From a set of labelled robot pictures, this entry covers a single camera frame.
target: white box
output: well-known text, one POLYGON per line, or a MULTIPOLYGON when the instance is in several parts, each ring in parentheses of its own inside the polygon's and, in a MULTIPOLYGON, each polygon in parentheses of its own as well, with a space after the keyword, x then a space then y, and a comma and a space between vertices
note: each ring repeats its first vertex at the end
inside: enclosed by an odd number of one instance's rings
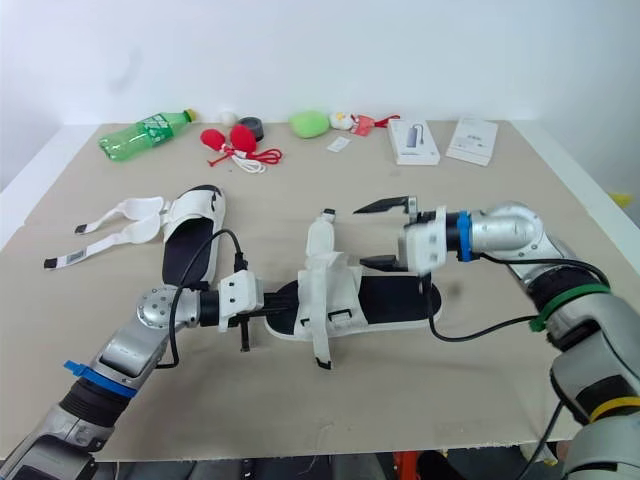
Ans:
POLYGON ((486 167, 493 155, 498 125, 477 118, 461 118, 453 132, 447 157, 486 167))
POLYGON ((440 161, 426 121, 391 119, 387 129, 398 165, 437 165, 440 161))

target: green toy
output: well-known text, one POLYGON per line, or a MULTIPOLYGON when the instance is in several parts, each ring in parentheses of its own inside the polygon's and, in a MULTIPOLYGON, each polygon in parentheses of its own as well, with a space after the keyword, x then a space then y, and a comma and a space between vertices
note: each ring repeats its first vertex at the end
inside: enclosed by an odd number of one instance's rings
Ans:
POLYGON ((329 130, 329 116, 316 110, 308 110, 291 117, 289 125, 300 138, 313 138, 329 130))

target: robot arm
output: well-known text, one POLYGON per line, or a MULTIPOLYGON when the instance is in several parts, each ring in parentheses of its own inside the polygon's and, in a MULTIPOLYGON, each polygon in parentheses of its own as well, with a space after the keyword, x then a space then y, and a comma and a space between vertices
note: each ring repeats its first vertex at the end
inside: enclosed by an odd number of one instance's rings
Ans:
POLYGON ((402 206, 409 215, 399 255, 361 263, 384 271, 429 276, 447 251, 460 261, 481 256, 505 263, 540 312, 534 331, 547 330, 561 351, 551 384, 576 421, 587 425, 572 443, 570 480, 640 478, 640 316, 611 294, 601 273, 547 236, 526 206, 505 203, 488 212, 419 212, 415 197, 380 200, 355 213, 402 206))
MULTIPOLYGON (((80 378, 9 455, 0 468, 1 480, 93 478, 97 465, 91 453, 104 447, 116 421, 167 349, 169 313, 176 291, 162 286, 146 292, 131 320, 89 365, 65 364, 80 378)), ((257 311, 263 305, 260 281, 252 272, 242 270, 223 279, 218 291, 183 290, 175 331, 213 325, 224 330, 236 315, 257 311)))

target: bottle cap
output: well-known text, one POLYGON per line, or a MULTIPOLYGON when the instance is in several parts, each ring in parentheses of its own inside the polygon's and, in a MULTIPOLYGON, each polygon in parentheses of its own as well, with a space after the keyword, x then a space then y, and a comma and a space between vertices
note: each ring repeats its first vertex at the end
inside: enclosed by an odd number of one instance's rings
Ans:
POLYGON ((190 122, 193 122, 196 119, 196 112, 194 112, 190 108, 187 108, 183 113, 187 117, 187 120, 189 120, 190 122))

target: red ball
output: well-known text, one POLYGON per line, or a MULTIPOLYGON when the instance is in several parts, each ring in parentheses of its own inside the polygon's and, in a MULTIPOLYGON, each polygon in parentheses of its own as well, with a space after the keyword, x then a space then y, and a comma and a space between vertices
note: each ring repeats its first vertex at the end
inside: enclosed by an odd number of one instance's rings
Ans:
POLYGON ((233 145, 233 148, 236 150, 253 153, 258 148, 258 142, 256 142, 256 137, 253 136, 253 132, 244 125, 236 125, 233 127, 229 138, 231 139, 231 145, 233 145))
POLYGON ((216 152, 219 152, 222 149, 225 138, 219 130, 210 128, 200 134, 200 141, 207 147, 213 148, 216 152))

